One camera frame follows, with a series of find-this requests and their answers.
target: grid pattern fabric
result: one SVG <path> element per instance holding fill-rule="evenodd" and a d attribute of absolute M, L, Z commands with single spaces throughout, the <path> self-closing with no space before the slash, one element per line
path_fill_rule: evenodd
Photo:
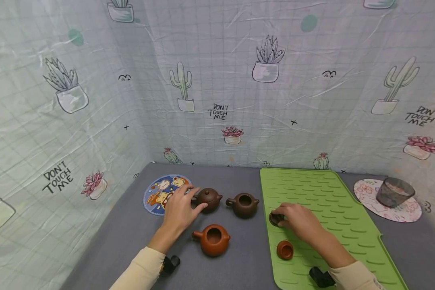
<path fill-rule="evenodd" d="M 435 225 L 435 0 L 0 1 L 0 289 L 58 289 L 147 162 L 315 159 Z"/>

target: glass cup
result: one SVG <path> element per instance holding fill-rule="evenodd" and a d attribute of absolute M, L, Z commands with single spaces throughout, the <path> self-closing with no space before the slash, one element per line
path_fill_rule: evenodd
<path fill-rule="evenodd" d="M 386 207 L 397 207 L 415 194 L 416 191 L 409 183 L 387 177 L 377 192 L 377 201 Z"/>

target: green drying mat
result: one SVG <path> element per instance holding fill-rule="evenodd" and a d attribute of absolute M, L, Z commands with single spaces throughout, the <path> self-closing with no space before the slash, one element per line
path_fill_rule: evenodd
<path fill-rule="evenodd" d="M 292 232 L 269 222 L 271 210 L 282 202 L 290 202 L 312 210 L 324 228 L 333 233 L 355 259 L 364 263 L 387 290 L 408 289 L 380 240 L 379 230 L 335 172 L 262 168 L 260 177 L 272 271 L 279 288 L 321 289 L 309 276 L 309 270 L 313 266 L 318 266 L 323 272 L 328 270 L 321 256 L 309 245 Z M 290 241 L 294 247 L 291 260 L 285 261 L 277 256 L 277 244 L 282 240 Z"/>

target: left hand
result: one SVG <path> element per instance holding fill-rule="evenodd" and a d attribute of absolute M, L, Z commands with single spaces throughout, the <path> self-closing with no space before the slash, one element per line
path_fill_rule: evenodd
<path fill-rule="evenodd" d="M 192 184 L 188 184 L 174 192 L 166 205 L 162 227 L 182 233 L 193 223 L 198 214 L 208 206 L 207 203 L 202 203 L 195 209 L 191 208 L 191 198 L 198 190 L 200 187 L 194 188 Z"/>

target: hand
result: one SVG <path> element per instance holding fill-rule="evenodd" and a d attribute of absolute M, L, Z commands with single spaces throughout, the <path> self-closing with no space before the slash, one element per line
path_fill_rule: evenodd
<path fill-rule="evenodd" d="M 169 248 L 171 248 L 182 232 L 184 232 L 197 218 L 198 214 L 208 206 L 207 203 L 202 203 L 197 205 L 195 209 L 191 208 L 191 198 L 198 190 L 200 190 L 199 187 L 193 188 L 191 184 L 175 190 L 166 204 L 163 224 L 153 235 L 147 247 L 163 254 L 168 252 Z"/>
<path fill-rule="evenodd" d="M 279 222 L 278 226 L 291 229 L 300 240 L 307 244 L 313 244 L 327 233 L 314 213 L 299 204 L 284 202 L 272 213 L 283 214 L 286 220 Z"/>
<path fill-rule="evenodd" d="M 174 192 L 166 205 L 162 227 L 182 233 L 193 223 L 198 214 L 208 206 L 207 203 L 202 203 L 197 205 L 195 209 L 191 208 L 191 198 L 198 190 L 200 187 L 193 188 L 192 184 L 188 184 Z"/>

